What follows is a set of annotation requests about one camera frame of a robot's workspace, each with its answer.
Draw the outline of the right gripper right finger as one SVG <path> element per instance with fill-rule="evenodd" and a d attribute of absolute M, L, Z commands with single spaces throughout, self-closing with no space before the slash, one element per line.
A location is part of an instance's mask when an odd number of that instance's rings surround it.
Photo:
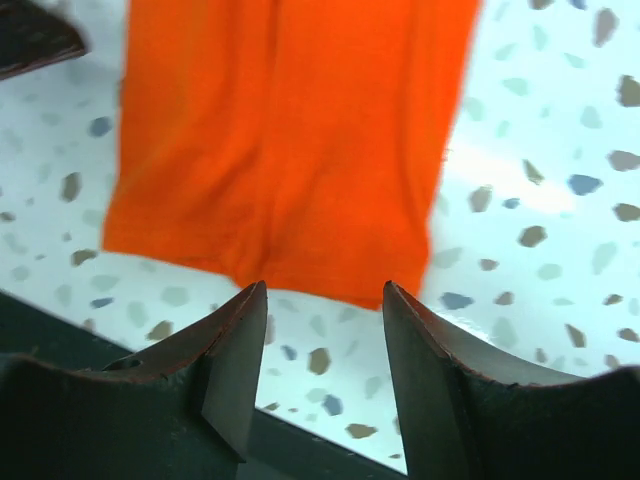
<path fill-rule="evenodd" d="M 508 354 L 399 285 L 383 293 L 412 479 L 635 479 L 639 370 L 581 378 Z"/>

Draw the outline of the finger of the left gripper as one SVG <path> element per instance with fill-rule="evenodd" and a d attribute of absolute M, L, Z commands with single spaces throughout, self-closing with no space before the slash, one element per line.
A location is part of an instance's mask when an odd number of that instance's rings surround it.
<path fill-rule="evenodd" d="M 1 2 L 1 79 L 86 55 L 89 46 L 63 15 L 35 1 Z"/>

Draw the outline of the orange t shirt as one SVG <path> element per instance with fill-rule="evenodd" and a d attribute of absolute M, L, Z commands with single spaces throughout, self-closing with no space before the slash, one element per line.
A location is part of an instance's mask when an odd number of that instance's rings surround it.
<path fill-rule="evenodd" d="M 133 1 L 103 246 L 376 309 L 422 285 L 479 1 Z"/>

